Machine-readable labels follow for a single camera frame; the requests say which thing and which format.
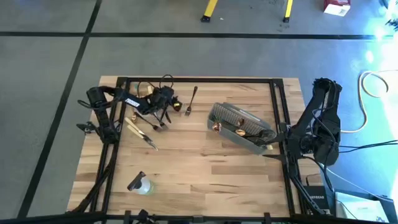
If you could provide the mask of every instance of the spray bottle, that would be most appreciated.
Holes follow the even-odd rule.
[[[145,173],[140,171],[136,178],[127,186],[129,191],[135,190],[135,193],[141,195],[150,195],[154,191],[154,183],[145,177]]]

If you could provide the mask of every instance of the cardboard box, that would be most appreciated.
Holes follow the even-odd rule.
[[[345,16],[351,7],[351,0],[325,0],[324,13]]]

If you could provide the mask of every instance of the butcher block tabletop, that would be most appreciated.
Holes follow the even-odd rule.
[[[117,77],[101,77],[99,86],[115,86],[116,80]],[[300,83],[297,78],[284,78],[283,81],[290,120],[295,124],[305,109]],[[140,84],[141,96],[148,94],[148,85]],[[193,99],[192,112],[190,116],[184,116],[194,86],[198,91]],[[130,93],[137,94],[136,87],[137,83],[131,83]],[[206,126],[213,104],[227,102],[263,119],[276,131],[269,84],[176,82],[173,89],[184,106],[180,112],[169,107],[172,123],[164,119],[169,130],[158,133],[139,118],[135,123],[153,140],[159,151],[132,133],[127,123],[123,124],[108,214],[122,215],[125,210],[138,214],[145,209],[156,215],[262,217],[264,212],[269,212],[272,217],[288,217],[281,162],[254,155]],[[277,102],[283,118],[278,91]],[[125,116],[130,118],[132,114],[133,109],[127,106]],[[146,118],[158,124],[155,118]],[[97,123],[93,113],[91,120]],[[93,186],[102,145],[96,134],[85,136],[68,210],[75,208]],[[280,154],[278,144],[272,146],[273,149],[267,150],[266,154]],[[112,147],[109,147],[108,159],[111,151]],[[302,159],[299,164],[303,180],[307,175],[319,174],[312,161]],[[153,181],[153,194],[138,195],[128,191],[127,185],[140,171]],[[308,180],[312,185],[322,184],[319,175],[311,175]],[[299,212],[297,191],[293,185],[292,191],[295,210]],[[104,187],[99,193],[97,210],[103,203],[103,194]]]

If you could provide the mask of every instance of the concrete floor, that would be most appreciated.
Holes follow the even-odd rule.
[[[220,0],[210,24],[199,22],[206,0],[104,0],[93,32],[373,35],[384,27],[377,0],[353,1],[346,17],[322,13],[322,2],[295,1],[287,25],[280,22],[283,0]],[[2,0],[0,32],[84,32],[94,5],[95,0]],[[17,215],[80,42],[81,37],[0,37],[0,219]],[[363,122],[358,75],[398,69],[393,57],[397,45],[390,40],[91,37],[29,215],[65,211],[84,138],[75,124],[90,114],[76,101],[85,99],[85,91],[102,75],[298,77],[306,103],[313,80],[328,77],[343,86],[342,128],[354,129]],[[369,124],[360,133],[344,134],[341,144],[398,139],[398,82],[389,80],[392,94],[382,100],[364,96]],[[368,81],[371,89],[383,90],[376,79]],[[394,146],[366,149],[342,154],[330,169],[374,194],[398,200],[397,157]],[[361,191],[330,178],[336,189]]]

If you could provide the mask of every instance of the black metal frame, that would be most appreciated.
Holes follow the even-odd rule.
[[[130,84],[132,82],[159,82],[159,81],[160,81],[160,78],[118,77],[116,86],[122,87],[122,85],[125,84],[125,89],[127,91],[129,91]],[[280,117],[279,117],[279,109],[277,106],[277,98],[276,98],[276,91],[275,91],[276,87],[279,89],[285,122],[287,124],[290,124],[289,111],[287,108],[287,102],[286,102],[285,91],[284,91],[284,83],[283,83],[283,79],[281,79],[281,78],[178,78],[178,77],[175,77],[174,82],[175,83],[178,83],[178,82],[192,82],[192,83],[199,82],[200,83],[200,82],[202,82],[202,83],[264,83],[264,84],[269,84],[276,126],[279,127],[279,124],[281,122]],[[120,115],[119,115],[120,118],[124,117],[125,109],[126,109],[126,104],[125,104],[125,102],[123,102],[122,106],[121,106],[121,110],[120,110]],[[110,119],[114,119],[115,113],[116,113],[116,105],[114,105],[111,108]],[[123,119],[120,119],[119,122],[121,123],[121,127],[122,127]],[[98,180],[101,177],[101,174],[104,171],[106,155],[108,153],[108,147],[109,147],[109,144],[103,145],[103,150],[102,150],[101,158],[100,158],[99,165],[98,165],[98,172],[97,172],[96,180]],[[285,145],[283,143],[279,143],[279,148],[280,148],[280,153],[282,155],[284,155],[285,154]],[[116,144],[113,145],[112,157],[115,158],[115,160],[117,158],[118,150],[119,150],[119,142],[117,142]],[[106,181],[104,200],[103,200],[102,209],[101,209],[101,212],[104,212],[104,213],[106,213],[108,211],[108,203],[109,203],[109,198],[111,195],[111,187],[112,187],[115,165],[116,165],[116,161],[113,163],[113,166],[111,166],[110,175]],[[291,189],[292,186],[290,184],[287,164],[282,164],[282,172],[284,175],[285,191],[286,191],[286,197],[287,197],[287,205],[289,208],[289,214],[290,214],[290,216],[292,216],[292,215],[295,215],[295,208],[294,208],[293,193],[292,193],[292,189]],[[90,212],[96,211],[98,195],[99,195],[99,192],[96,193],[96,195],[91,203]],[[306,211],[305,204],[300,196],[299,196],[299,203],[300,203],[300,209],[301,209],[302,213],[304,213]],[[236,220],[236,219],[261,222],[261,221],[263,221],[264,218],[263,217],[258,217],[258,218],[236,217],[236,218],[233,218],[233,220]]]

